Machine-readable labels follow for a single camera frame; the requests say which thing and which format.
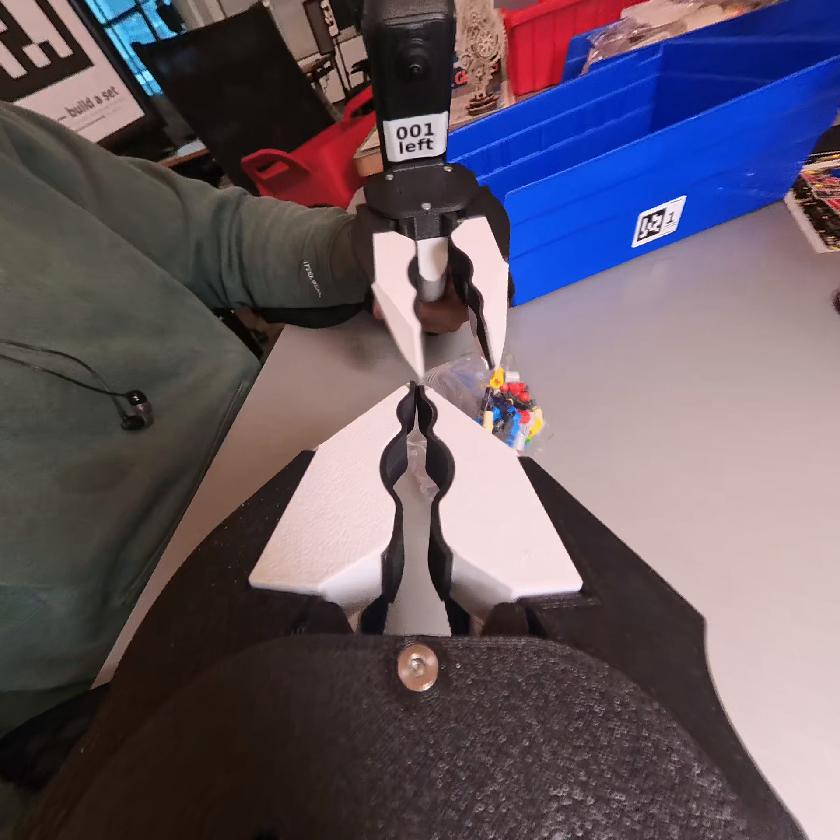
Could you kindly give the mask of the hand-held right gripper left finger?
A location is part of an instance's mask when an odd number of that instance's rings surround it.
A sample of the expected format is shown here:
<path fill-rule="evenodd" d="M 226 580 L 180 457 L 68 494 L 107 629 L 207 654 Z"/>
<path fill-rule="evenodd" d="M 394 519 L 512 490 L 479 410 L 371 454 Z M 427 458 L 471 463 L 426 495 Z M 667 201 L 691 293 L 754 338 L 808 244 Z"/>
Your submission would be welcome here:
<path fill-rule="evenodd" d="M 318 597 L 383 634 L 405 565 L 403 503 L 407 437 L 417 384 L 401 385 L 310 454 L 249 584 Z"/>

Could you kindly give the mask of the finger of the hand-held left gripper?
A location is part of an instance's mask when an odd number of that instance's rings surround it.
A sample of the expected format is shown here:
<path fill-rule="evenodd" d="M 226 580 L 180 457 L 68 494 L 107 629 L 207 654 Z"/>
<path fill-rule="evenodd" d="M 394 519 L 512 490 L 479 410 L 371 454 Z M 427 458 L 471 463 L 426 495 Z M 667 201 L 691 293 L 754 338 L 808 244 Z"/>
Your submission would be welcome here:
<path fill-rule="evenodd" d="M 416 378 L 426 375 L 424 331 L 417 316 L 417 290 L 409 268 L 417 255 L 414 240 L 397 232 L 372 237 L 374 299 L 396 348 Z"/>
<path fill-rule="evenodd" d="M 508 329 L 510 272 L 486 218 L 460 222 L 448 240 L 450 274 L 488 366 L 501 365 Z"/>

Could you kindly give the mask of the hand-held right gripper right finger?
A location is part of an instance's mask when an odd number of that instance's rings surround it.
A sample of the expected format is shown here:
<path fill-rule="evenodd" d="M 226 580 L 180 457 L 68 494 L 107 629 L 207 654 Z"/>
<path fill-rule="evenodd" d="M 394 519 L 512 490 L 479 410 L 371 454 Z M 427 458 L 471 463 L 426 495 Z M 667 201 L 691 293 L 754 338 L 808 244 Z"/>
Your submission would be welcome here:
<path fill-rule="evenodd" d="M 502 604 L 582 593 L 584 581 L 525 466 L 430 387 L 416 389 L 431 500 L 427 565 L 453 635 Z"/>

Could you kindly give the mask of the clear bag of small lego pieces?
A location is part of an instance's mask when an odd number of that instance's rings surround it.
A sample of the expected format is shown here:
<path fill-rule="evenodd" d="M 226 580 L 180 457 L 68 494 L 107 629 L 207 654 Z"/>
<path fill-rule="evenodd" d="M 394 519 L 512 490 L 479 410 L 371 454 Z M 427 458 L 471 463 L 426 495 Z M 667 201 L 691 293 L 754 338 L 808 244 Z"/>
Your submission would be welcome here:
<path fill-rule="evenodd" d="M 517 456 L 539 451 L 550 436 L 543 408 L 512 353 L 505 353 L 495 368 L 478 350 L 463 353 L 428 370 L 420 385 L 448 400 Z"/>

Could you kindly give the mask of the blue bin with tag label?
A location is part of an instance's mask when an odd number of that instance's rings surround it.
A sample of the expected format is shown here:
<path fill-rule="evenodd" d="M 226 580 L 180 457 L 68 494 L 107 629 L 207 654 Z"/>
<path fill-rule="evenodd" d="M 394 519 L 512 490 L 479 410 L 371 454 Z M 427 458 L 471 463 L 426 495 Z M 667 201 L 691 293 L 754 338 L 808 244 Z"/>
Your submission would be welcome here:
<path fill-rule="evenodd" d="M 618 96 L 615 117 L 574 138 L 581 161 L 509 192 L 513 305 L 543 297 L 778 201 L 838 111 L 838 41 L 661 49 L 568 85 Z"/>

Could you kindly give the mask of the large clear bag lego parts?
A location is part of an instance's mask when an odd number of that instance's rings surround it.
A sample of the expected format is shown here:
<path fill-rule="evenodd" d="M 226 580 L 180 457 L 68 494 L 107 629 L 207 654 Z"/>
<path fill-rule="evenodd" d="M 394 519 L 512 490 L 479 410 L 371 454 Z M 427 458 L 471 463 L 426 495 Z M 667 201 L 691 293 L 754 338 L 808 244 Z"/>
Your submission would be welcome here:
<path fill-rule="evenodd" d="M 654 33 L 654 26 L 637 21 L 635 17 L 622 17 L 600 27 L 587 36 L 590 48 L 584 65 L 589 67 L 601 60 L 632 51 L 649 41 Z"/>

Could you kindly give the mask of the person's left hand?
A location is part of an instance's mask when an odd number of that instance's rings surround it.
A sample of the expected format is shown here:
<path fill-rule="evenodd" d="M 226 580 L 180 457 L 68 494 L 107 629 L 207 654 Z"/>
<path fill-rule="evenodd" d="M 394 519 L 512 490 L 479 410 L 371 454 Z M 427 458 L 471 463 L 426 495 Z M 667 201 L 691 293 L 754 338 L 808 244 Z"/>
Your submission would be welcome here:
<path fill-rule="evenodd" d="M 426 336 L 456 333 L 469 320 L 469 310 L 448 283 L 435 301 L 418 301 L 416 315 Z"/>

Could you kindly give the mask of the ornate wooden model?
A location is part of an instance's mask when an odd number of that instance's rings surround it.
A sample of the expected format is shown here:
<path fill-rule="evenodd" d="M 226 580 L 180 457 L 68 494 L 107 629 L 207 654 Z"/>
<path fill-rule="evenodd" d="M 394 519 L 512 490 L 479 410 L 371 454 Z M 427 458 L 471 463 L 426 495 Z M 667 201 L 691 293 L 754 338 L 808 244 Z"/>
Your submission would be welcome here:
<path fill-rule="evenodd" d="M 490 81 L 494 69 L 503 67 L 507 34 L 492 1 L 455 1 L 455 16 L 455 52 L 471 89 L 466 112 L 477 118 L 497 106 L 498 94 L 490 91 Z"/>

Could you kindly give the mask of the red plastic bin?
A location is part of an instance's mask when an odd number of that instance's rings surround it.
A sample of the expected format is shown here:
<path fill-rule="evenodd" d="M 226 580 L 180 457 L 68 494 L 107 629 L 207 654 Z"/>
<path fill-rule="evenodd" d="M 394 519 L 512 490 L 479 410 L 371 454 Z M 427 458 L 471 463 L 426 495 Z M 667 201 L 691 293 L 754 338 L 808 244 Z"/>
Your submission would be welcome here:
<path fill-rule="evenodd" d="M 637 1 L 540 1 L 500 15 L 507 33 L 507 78 L 516 98 L 560 83 L 573 37 L 617 21 Z"/>

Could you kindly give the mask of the black office chair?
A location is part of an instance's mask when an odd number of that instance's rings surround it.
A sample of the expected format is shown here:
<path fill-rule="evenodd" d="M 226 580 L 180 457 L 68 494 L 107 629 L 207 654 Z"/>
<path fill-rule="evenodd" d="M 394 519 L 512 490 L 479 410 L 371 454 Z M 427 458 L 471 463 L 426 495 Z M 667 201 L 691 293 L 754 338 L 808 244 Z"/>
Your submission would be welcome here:
<path fill-rule="evenodd" d="M 242 158 L 292 152 L 336 122 L 263 3 L 132 48 L 231 183 L 253 195 Z"/>

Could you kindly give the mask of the person's green hoodie torso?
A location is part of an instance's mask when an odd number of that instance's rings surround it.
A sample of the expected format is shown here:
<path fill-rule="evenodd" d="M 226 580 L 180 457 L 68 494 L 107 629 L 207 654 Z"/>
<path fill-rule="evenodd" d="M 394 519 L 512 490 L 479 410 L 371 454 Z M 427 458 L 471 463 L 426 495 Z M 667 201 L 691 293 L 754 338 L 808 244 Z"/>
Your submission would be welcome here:
<path fill-rule="evenodd" d="M 96 148 L 2 106 L 2 339 L 154 410 L 129 434 L 108 398 L 2 361 L 2 734 L 96 678 L 258 369 L 222 306 L 134 267 Z"/>

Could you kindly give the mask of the holographic sticker sheet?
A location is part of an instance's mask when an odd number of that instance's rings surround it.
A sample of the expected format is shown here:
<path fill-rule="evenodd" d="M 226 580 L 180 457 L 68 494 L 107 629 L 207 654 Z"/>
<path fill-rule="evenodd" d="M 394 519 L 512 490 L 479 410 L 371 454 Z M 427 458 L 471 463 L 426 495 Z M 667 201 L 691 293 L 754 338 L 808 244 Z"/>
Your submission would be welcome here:
<path fill-rule="evenodd" d="M 816 253 L 839 252 L 837 150 L 811 155 L 783 201 Z"/>

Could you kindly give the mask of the fiducial marker sign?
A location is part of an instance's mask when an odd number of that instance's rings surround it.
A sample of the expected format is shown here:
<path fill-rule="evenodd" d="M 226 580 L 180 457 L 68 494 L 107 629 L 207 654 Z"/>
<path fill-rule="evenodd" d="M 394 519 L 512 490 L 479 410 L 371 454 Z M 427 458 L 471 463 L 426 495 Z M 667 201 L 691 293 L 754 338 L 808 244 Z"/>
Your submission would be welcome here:
<path fill-rule="evenodd" d="M 156 124 L 149 97 L 82 2 L 1 2 L 1 99 L 102 144 Z"/>

